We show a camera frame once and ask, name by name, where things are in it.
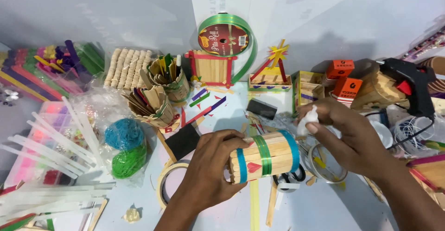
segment red heart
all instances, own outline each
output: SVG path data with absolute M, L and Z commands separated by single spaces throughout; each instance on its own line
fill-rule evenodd
M 255 164 L 253 162 L 248 163 L 249 173 L 253 173 L 261 168 L 261 165 Z

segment human hand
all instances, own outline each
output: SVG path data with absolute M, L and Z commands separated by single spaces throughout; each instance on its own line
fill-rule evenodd
M 197 213 L 230 199 L 247 183 L 231 184 L 224 178 L 224 166 L 230 152 L 247 148 L 244 134 L 236 130 L 219 130 L 199 138 L 186 175 L 170 203 L 187 201 L 185 205 Z
M 348 109 L 333 98 L 323 98 L 299 107 L 296 123 L 312 110 L 313 104 L 317 106 L 320 123 L 307 123 L 306 128 L 331 152 L 343 168 L 378 180 L 386 175 L 388 170 L 402 166 L 385 149 L 366 117 Z M 322 124 L 333 125 L 340 130 L 341 139 Z

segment popsicle stick pencil holder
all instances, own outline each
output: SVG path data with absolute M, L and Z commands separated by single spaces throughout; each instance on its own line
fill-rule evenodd
M 244 183 L 266 176 L 294 172 L 299 166 L 298 144 L 286 130 L 243 139 L 245 149 L 230 153 L 232 184 Z
M 154 61 L 152 65 L 159 66 L 159 59 Z M 165 80 L 163 80 L 162 76 L 159 77 L 158 75 L 153 75 L 153 69 L 149 68 L 149 70 L 150 80 L 152 80 L 155 85 L 162 86 L 164 88 L 170 101 L 177 103 L 183 102 L 189 98 L 191 93 L 190 86 L 182 69 L 181 73 L 176 77 L 175 81 L 167 85 L 165 84 L 166 82 Z
M 143 91 L 144 98 L 147 99 L 146 109 L 141 108 L 134 101 L 129 100 L 130 108 L 136 119 L 145 122 L 153 127 L 159 128 L 162 133 L 174 131 L 179 126 L 179 114 L 173 109 L 162 86 L 153 86 L 150 90 Z

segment cotton ball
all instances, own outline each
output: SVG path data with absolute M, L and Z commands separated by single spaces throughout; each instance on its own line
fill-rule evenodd
M 309 131 L 306 128 L 306 123 L 308 122 L 318 122 L 317 106 L 315 105 L 312 105 L 312 110 L 307 112 L 303 119 L 298 123 L 298 136 L 307 136 L 309 134 Z

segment green and gold ribbon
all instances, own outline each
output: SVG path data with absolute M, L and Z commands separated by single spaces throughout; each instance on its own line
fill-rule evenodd
M 253 136 L 253 141 L 255 141 L 258 146 L 259 156 L 261 157 L 261 164 L 263 167 L 262 177 L 272 174 L 272 158 L 270 157 L 269 147 L 266 141 L 260 135 Z
M 198 34 L 205 28 L 207 28 L 208 26 L 214 25 L 214 24 L 231 24 L 234 26 L 237 26 L 239 28 L 241 28 L 242 30 L 244 30 L 249 37 L 249 41 L 252 42 L 252 44 L 249 44 L 252 46 L 252 52 L 251 55 L 249 56 L 249 59 L 247 60 L 246 64 L 244 64 L 244 66 L 242 67 L 242 69 L 233 76 L 233 78 L 231 79 L 232 83 L 235 83 L 237 81 L 239 81 L 243 75 L 245 75 L 250 67 L 253 64 L 253 61 L 255 60 L 256 57 L 256 53 L 257 53 L 257 44 L 256 44 L 256 40 L 255 40 L 255 36 L 252 33 L 252 29 L 250 28 L 249 24 L 241 17 L 239 16 L 235 16 L 232 14 L 217 14 L 214 16 L 211 16 L 207 19 L 205 19 L 203 21 L 203 23 L 201 23 L 201 25 L 199 25 L 199 29 L 198 29 Z M 241 54 L 242 52 L 244 52 L 247 49 L 244 48 L 240 53 L 237 53 L 236 55 Z M 220 56 L 220 55 L 215 55 L 214 53 L 210 53 L 211 55 L 217 56 L 217 57 L 233 57 L 236 55 L 233 55 L 233 53 L 231 53 L 231 55 L 228 56 Z

